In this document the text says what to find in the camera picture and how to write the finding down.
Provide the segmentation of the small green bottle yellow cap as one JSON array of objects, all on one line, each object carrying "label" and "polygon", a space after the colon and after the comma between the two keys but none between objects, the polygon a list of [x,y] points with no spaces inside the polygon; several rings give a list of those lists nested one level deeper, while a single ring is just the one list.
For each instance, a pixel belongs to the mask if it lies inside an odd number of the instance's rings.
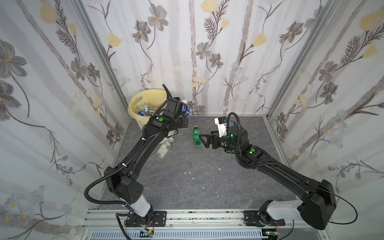
[{"label": "small green bottle yellow cap", "polygon": [[202,144],[202,141],[200,140],[200,134],[201,134],[201,131],[200,131],[199,127],[198,126],[194,126],[194,129],[193,129],[193,143],[196,146],[199,146],[199,145]]}]

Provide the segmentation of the clear bottle blue label blue cap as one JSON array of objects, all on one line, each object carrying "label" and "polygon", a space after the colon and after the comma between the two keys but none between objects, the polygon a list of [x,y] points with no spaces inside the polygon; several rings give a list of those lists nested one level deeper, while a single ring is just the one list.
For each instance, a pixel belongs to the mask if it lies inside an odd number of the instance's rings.
[{"label": "clear bottle blue label blue cap", "polygon": [[157,108],[150,107],[148,105],[143,105],[141,110],[138,112],[138,115],[140,116],[152,116],[155,114]]}]

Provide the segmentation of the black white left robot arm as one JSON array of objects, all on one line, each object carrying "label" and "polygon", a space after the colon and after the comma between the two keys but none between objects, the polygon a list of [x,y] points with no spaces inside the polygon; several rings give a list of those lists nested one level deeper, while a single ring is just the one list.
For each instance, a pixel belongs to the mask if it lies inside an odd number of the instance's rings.
[{"label": "black white left robot arm", "polygon": [[[136,224],[148,226],[153,220],[153,206],[144,197],[144,187],[137,179],[155,148],[171,132],[177,134],[188,127],[187,111],[180,98],[172,97],[168,88],[165,101],[157,108],[142,128],[142,136],[129,154],[114,168],[108,167],[104,176],[89,184],[84,190],[86,200],[97,205],[121,205],[132,214]],[[90,196],[90,190],[106,182],[108,190],[118,197],[117,201],[101,201]]]}]

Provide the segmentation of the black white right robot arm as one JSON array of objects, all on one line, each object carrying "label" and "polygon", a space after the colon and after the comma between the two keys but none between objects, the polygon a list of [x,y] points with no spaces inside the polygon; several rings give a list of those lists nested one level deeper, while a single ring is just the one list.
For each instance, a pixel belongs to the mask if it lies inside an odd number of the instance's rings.
[{"label": "black white right robot arm", "polygon": [[246,217],[258,227],[265,227],[279,220],[299,220],[317,230],[324,230],[331,223],[337,208],[338,195],[333,185],[306,177],[275,160],[262,148],[252,145],[248,132],[241,126],[236,113],[215,119],[217,131],[200,134],[199,139],[206,148],[222,148],[233,154],[237,163],[245,168],[258,170],[271,177],[297,197],[294,201],[267,200],[255,217]]}]

